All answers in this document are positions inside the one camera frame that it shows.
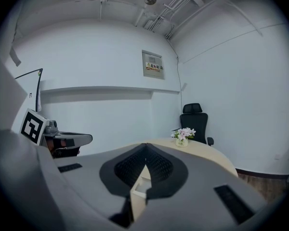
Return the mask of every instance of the desk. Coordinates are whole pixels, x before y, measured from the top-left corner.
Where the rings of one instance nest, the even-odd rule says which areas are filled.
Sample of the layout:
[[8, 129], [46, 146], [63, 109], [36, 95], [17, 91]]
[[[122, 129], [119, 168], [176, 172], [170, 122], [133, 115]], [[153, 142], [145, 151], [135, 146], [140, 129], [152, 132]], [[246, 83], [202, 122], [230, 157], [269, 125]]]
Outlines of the desk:
[[[200, 156], [203, 158], [206, 158], [208, 160], [211, 160], [226, 170], [228, 170], [230, 173], [234, 174], [238, 177], [236, 168], [233, 166], [233, 164], [230, 162], [230, 160], [221, 152], [214, 149], [211, 146], [208, 146], [206, 144], [197, 142], [197, 141], [188, 141], [188, 146], [186, 147], [178, 147], [175, 145], [175, 139], [173, 138], [163, 138], [163, 139], [154, 139], [154, 140], [147, 140], [143, 141], [142, 143], [151, 143], [151, 144], [157, 144], [161, 146], [170, 147], [185, 153], [190, 153], [192, 155]], [[151, 179], [150, 173], [148, 168], [145, 166], [142, 170], [139, 178], [135, 182], [134, 186], [131, 189], [131, 207], [132, 212], [134, 216], [134, 220], [137, 220], [143, 210], [145, 209], [145, 197], [141, 197], [139, 193], [135, 193], [135, 189], [139, 184], [142, 184], [142, 182], [146, 179]]]

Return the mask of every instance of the white flowers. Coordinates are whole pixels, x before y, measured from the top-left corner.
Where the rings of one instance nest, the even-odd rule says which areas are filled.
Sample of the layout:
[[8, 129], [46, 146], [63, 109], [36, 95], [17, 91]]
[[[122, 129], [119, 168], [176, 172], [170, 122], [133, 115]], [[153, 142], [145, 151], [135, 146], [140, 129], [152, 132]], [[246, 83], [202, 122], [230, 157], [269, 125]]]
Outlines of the white flowers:
[[172, 138], [178, 138], [179, 140], [183, 141], [186, 140], [186, 138], [188, 139], [192, 139], [195, 135], [196, 131], [194, 129], [190, 129], [190, 128], [182, 128], [182, 129], [178, 129], [175, 132], [173, 132], [171, 134]]

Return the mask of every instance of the potted flower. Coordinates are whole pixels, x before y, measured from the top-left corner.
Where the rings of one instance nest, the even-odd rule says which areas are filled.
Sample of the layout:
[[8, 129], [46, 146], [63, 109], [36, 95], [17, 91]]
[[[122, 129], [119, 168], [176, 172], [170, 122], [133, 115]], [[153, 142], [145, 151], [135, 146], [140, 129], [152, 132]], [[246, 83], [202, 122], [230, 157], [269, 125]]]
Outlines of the potted flower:
[[171, 137], [176, 138], [175, 144], [179, 147], [188, 146], [188, 139], [192, 139], [196, 131], [190, 128], [183, 128], [173, 131]]

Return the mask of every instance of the wooden floor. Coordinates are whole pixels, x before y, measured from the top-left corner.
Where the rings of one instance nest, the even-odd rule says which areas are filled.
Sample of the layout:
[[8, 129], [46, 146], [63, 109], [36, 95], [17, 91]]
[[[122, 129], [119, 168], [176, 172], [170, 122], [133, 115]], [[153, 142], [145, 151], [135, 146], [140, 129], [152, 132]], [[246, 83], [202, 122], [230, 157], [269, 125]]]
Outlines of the wooden floor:
[[287, 190], [286, 180], [267, 179], [238, 174], [241, 179], [260, 192], [268, 202], [272, 202]]

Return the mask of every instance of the baseboard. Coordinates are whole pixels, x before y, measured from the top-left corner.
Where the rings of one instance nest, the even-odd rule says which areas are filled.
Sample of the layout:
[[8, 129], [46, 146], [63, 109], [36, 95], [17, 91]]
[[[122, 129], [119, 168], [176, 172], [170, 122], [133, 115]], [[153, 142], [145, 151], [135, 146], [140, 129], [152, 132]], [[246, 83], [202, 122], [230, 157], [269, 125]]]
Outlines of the baseboard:
[[289, 177], [289, 175], [265, 174], [265, 173], [247, 171], [247, 170], [243, 170], [239, 168], [236, 168], [236, 171], [238, 174], [249, 175], [249, 176], [260, 177], [260, 178], [286, 180]]

